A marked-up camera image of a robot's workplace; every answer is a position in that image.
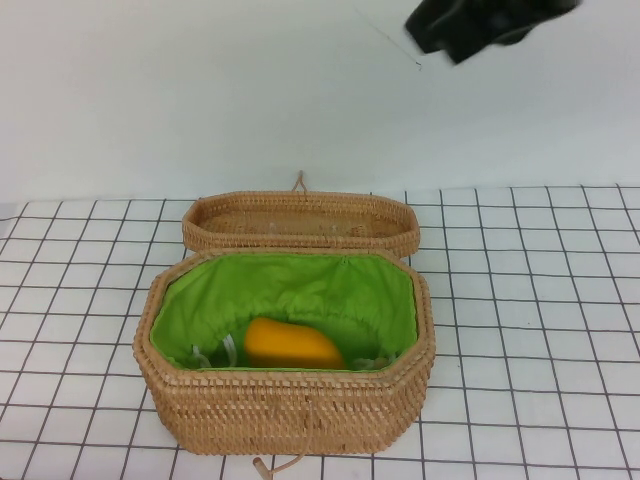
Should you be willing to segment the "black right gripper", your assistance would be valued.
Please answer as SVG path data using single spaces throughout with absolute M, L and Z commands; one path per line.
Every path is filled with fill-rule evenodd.
M 510 46 L 522 41 L 534 25 L 566 15 L 581 1 L 422 1 L 417 16 L 405 22 L 405 30 L 423 54 L 444 50 L 460 64 L 491 45 Z M 478 29 L 450 29 L 440 25 L 469 21 Z

